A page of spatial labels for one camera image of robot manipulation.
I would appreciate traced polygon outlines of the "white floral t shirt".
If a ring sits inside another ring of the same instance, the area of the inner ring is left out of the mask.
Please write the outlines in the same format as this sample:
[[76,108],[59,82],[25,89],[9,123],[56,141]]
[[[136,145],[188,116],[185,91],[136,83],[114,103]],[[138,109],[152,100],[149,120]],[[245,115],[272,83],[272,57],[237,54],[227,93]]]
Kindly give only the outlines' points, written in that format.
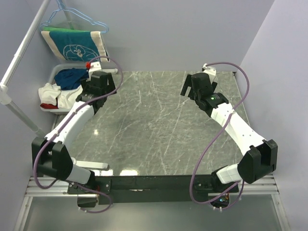
[[61,90],[56,84],[46,83],[44,87],[38,89],[38,95],[41,104],[57,105],[58,109],[71,109],[82,91],[81,85],[75,90]]

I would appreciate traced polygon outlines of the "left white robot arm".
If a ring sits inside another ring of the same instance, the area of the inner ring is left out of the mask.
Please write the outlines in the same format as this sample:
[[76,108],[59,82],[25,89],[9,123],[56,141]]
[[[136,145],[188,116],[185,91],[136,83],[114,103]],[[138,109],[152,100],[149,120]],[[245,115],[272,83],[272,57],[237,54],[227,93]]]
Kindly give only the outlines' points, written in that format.
[[36,137],[31,144],[33,176],[39,187],[38,176],[79,183],[84,193],[97,188],[93,171],[77,166],[68,151],[78,133],[98,110],[109,95],[116,93],[112,74],[95,71],[89,81],[82,81],[82,93],[58,126],[44,138]]

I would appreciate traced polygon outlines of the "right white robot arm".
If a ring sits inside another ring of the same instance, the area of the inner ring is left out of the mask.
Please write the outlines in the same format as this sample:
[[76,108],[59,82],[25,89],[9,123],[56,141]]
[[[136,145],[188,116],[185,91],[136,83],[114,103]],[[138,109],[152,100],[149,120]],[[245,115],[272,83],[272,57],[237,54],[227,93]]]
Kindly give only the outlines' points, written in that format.
[[275,171],[278,145],[274,140],[266,140],[257,134],[235,112],[223,94],[214,92],[216,86],[217,83],[211,82],[204,72],[188,74],[180,94],[187,95],[200,110],[224,127],[243,155],[239,163],[212,173],[213,190],[222,192],[229,183],[243,180],[251,184]]

